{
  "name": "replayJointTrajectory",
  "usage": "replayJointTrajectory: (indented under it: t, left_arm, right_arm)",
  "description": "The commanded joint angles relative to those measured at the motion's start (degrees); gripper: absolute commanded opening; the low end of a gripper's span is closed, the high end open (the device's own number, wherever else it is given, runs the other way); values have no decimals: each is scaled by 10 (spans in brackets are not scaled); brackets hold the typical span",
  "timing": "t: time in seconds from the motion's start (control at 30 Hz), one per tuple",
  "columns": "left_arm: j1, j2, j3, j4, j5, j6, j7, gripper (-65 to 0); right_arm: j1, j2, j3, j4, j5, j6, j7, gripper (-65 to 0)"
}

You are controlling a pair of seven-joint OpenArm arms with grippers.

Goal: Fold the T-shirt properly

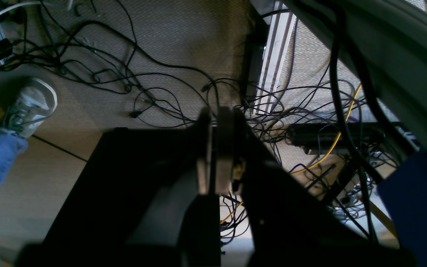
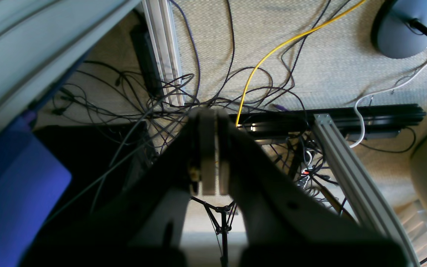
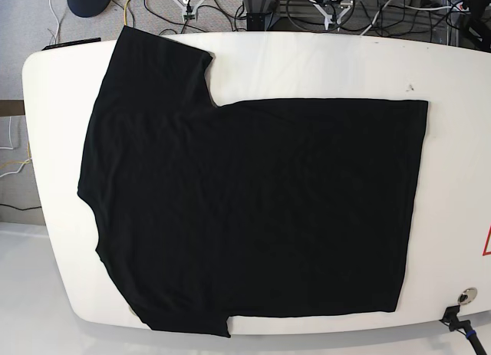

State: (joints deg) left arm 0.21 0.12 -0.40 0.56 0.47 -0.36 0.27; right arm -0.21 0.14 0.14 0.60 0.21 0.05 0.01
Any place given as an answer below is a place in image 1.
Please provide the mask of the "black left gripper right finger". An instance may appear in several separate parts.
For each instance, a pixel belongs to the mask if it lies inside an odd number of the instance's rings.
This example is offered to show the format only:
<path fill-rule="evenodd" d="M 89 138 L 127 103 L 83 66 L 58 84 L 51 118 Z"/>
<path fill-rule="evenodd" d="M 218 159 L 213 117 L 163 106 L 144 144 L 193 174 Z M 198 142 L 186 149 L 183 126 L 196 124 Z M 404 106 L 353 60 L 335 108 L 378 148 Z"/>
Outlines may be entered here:
<path fill-rule="evenodd" d="M 238 109 L 222 106 L 218 109 L 215 128 L 215 192 L 226 195 L 242 193 L 246 171 L 247 140 L 250 128 Z"/>

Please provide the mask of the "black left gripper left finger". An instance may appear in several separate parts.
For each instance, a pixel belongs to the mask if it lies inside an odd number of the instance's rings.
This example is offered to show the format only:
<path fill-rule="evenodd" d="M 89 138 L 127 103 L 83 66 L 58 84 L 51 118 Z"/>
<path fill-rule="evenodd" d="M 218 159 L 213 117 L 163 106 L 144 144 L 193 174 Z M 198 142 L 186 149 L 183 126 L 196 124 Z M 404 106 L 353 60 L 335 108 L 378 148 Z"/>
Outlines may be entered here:
<path fill-rule="evenodd" d="M 197 120 L 185 129 L 189 169 L 185 184 L 190 196 L 208 195 L 212 169 L 212 110 L 202 108 Z"/>

